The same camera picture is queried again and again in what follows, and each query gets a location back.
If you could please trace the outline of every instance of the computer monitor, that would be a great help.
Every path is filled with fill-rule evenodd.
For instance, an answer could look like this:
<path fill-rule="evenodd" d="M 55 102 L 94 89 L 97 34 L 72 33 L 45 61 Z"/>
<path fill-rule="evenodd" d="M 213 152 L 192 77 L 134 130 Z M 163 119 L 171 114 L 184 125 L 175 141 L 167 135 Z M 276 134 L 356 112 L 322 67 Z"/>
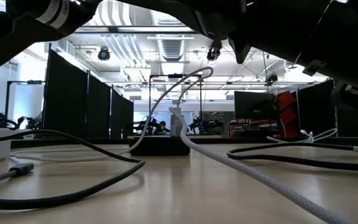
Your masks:
<path fill-rule="evenodd" d="M 277 100 L 273 94 L 234 92 L 236 119 L 278 119 Z"/>

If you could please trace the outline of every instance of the wooden tabletop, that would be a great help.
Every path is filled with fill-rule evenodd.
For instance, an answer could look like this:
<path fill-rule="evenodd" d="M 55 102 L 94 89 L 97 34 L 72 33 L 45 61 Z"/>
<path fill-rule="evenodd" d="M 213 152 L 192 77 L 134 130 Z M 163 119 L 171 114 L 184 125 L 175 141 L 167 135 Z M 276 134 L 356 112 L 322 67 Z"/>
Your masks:
<path fill-rule="evenodd" d="M 204 146 L 223 153 L 246 145 Z M 334 149 L 288 147 L 258 153 L 358 162 L 357 153 Z M 96 153 L 93 152 L 65 152 L 39 156 L 61 158 L 94 155 Z M 0 210 L 0 224 L 323 223 L 256 180 L 195 151 L 189 157 L 142 159 L 146 165 L 141 170 L 90 198 L 42 210 Z M 0 174 L 20 162 L 23 161 L 0 161 Z M 244 163 L 350 222 L 358 223 L 358 172 L 271 161 Z M 0 183 L 0 198 L 26 199 L 68 194 L 118 175 L 131 166 L 115 160 L 35 162 L 32 174 Z"/>

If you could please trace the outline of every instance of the ceiling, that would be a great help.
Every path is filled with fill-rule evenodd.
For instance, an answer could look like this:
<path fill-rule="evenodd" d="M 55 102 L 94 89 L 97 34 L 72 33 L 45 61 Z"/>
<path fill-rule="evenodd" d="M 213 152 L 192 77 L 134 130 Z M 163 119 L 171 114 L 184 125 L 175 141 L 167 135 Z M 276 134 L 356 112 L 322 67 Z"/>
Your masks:
<path fill-rule="evenodd" d="M 4 1 L 0 1 L 0 11 L 3 10 Z M 151 12 L 141 7 L 105 0 L 99 5 L 94 19 L 86 25 L 160 26 L 167 24 L 181 25 L 180 21 L 175 18 L 159 12 Z M 72 34 L 65 38 L 65 40 L 74 45 L 76 49 L 75 57 L 82 62 L 86 62 L 90 69 L 106 82 L 144 82 L 149 80 L 150 74 L 190 73 L 209 64 L 206 59 L 206 53 L 211 44 L 210 39 L 198 34 L 117 34 L 104 36 L 99 34 Z M 98 59 L 97 55 L 101 47 L 109 47 L 111 57 L 108 61 Z M 166 55 L 180 55 L 180 59 L 166 58 Z M 234 52 L 227 41 L 223 42 L 220 57 L 216 62 L 210 64 L 214 65 L 214 74 L 206 80 L 207 83 L 263 82 L 266 78 L 266 72 L 267 75 L 276 74 L 278 82 L 323 82 L 327 79 L 327 77 L 321 74 L 316 74 L 313 77 L 302 74 L 303 69 L 299 65 L 291 66 L 290 63 L 274 55 L 263 53 L 258 49 L 251 49 L 245 62 L 239 65 L 236 63 Z M 173 82 L 174 80 L 166 78 L 162 81 Z M 148 93 L 145 90 L 145 86 L 141 85 L 128 88 L 128 85 L 125 85 L 125 83 L 122 83 L 122 85 L 116 83 L 116 86 L 123 88 L 127 96 Z M 161 95 L 169 86 L 154 85 L 152 89 L 155 97 Z M 284 91 L 292 90 L 298 86 L 273 85 L 273 87 Z M 176 97 L 178 92 L 183 88 L 186 88 L 186 85 L 175 89 L 177 93 L 168 97 Z M 199 88 L 199 86 L 194 86 L 194 90 L 190 91 L 190 93 L 198 95 Z M 232 94 L 233 90 L 266 91 L 266 87 L 263 85 L 207 85 L 203 89 L 214 92 L 215 95 L 220 94 L 220 98 L 223 98 L 227 94 Z"/>

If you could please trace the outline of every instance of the security camera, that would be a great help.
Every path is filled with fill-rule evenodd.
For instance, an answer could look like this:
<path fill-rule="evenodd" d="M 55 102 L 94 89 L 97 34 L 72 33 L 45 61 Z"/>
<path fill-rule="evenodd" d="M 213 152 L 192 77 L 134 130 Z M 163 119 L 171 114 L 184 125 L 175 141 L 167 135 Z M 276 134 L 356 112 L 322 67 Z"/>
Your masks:
<path fill-rule="evenodd" d="M 108 47 L 101 47 L 100 52 L 98 54 L 98 58 L 100 60 L 109 60 L 110 59 L 110 53 Z"/>

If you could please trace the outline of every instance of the person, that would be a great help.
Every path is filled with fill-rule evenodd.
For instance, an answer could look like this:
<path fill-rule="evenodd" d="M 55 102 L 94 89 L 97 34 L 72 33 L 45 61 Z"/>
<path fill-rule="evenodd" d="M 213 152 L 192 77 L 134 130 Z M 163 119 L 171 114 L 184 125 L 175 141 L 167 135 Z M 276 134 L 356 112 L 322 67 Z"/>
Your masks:
<path fill-rule="evenodd" d="M 157 128 L 157 130 L 155 130 L 155 134 L 165 134 L 170 132 L 170 130 L 168 128 L 166 128 L 166 123 L 165 121 L 161 121 L 160 122 L 160 127 Z"/>

